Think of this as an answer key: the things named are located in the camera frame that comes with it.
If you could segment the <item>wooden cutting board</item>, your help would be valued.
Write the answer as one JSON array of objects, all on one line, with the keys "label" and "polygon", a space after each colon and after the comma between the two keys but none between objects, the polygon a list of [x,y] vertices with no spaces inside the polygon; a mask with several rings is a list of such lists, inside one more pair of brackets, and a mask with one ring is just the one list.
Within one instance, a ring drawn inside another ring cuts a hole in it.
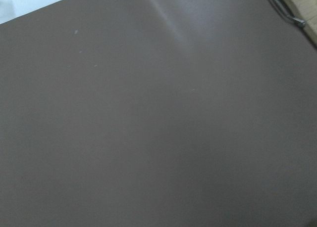
[{"label": "wooden cutting board", "polygon": [[270,0],[280,16],[317,46],[317,0]]}]

